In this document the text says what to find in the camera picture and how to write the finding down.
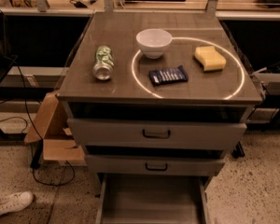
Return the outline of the grey bottom drawer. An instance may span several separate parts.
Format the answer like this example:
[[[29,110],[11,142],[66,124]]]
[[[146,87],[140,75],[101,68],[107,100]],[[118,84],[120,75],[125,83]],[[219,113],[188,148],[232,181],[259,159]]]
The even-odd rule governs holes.
[[[210,224],[202,180],[105,175],[95,224]]]

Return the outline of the grey drawer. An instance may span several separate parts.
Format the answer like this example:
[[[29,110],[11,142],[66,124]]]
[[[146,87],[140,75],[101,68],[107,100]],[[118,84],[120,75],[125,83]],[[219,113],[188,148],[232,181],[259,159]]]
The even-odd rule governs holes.
[[[69,119],[79,145],[225,150],[236,146],[244,123]]]
[[[105,175],[95,224],[210,224],[202,180]]]
[[[217,175],[222,159],[136,157],[119,155],[87,155],[85,162],[91,172],[134,175]]]

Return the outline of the grey drawer cabinet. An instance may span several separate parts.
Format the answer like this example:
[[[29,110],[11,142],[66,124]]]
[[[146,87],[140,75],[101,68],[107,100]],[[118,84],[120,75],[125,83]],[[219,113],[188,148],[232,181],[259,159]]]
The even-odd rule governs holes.
[[[149,59],[136,43],[146,29],[162,29],[173,38],[158,59]],[[108,80],[92,73],[95,53],[109,46],[114,70]],[[204,72],[197,47],[214,46],[225,57],[223,70]],[[148,73],[182,65],[187,82],[155,86]],[[58,92],[68,119],[119,119],[173,122],[244,123],[261,97],[216,18],[206,14],[162,12],[97,13]],[[224,158],[225,150],[101,147],[80,145],[87,155]]]

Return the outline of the grey top drawer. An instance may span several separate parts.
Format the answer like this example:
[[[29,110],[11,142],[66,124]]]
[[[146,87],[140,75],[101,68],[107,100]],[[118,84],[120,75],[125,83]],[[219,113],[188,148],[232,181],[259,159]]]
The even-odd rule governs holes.
[[[244,123],[69,119],[79,145],[225,150],[236,146]]]

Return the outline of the grey middle drawer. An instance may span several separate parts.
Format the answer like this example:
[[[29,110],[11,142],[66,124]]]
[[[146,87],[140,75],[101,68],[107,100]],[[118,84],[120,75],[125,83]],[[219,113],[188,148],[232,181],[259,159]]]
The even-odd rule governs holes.
[[[85,162],[91,172],[134,175],[217,175],[222,159],[136,157],[119,155],[87,155]]]

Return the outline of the blue snack packet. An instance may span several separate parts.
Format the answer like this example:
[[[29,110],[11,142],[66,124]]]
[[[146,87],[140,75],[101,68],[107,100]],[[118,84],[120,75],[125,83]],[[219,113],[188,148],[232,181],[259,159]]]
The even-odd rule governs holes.
[[[148,76],[151,83],[155,86],[187,82],[189,80],[188,73],[182,65],[174,68],[152,70],[148,73]]]

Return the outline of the green soda can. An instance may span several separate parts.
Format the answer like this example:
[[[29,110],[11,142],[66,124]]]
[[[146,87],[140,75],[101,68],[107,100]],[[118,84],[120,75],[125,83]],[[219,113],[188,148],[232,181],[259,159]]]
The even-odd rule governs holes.
[[[114,70],[114,57],[109,46],[101,46],[95,53],[95,65],[92,68],[93,75],[99,80],[108,80]]]

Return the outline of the white bowl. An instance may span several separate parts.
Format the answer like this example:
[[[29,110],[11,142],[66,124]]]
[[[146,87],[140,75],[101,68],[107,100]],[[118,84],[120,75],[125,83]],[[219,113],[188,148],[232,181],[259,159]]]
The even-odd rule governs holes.
[[[158,59],[168,50],[173,38],[162,29],[146,29],[136,35],[140,51],[149,59]]]

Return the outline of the yellow sponge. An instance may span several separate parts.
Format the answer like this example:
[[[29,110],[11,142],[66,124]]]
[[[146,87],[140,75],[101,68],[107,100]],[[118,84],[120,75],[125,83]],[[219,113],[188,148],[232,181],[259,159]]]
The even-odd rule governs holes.
[[[223,70],[226,65],[225,57],[214,46],[197,47],[194,57],[202,65],[204,72]]]

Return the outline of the cardboard box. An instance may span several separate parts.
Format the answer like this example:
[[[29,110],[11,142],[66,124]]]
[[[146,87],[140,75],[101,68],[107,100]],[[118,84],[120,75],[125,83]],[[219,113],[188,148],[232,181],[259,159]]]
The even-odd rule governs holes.
[[[42,141],[45,161],[57,161],[60,165],[68,161],[73,166],[85,166],[84,151],[76,145],[67,124],[67,114],[56,95],[56,91],[46,94],[24,143]]]

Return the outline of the white sneaker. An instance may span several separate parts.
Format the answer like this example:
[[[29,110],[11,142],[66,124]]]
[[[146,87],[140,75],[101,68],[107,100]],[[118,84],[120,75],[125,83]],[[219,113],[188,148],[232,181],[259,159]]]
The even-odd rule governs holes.
[[[27,208],[34,200],[31,191],[16,192],[0,200],[0,216],[16,213]]]

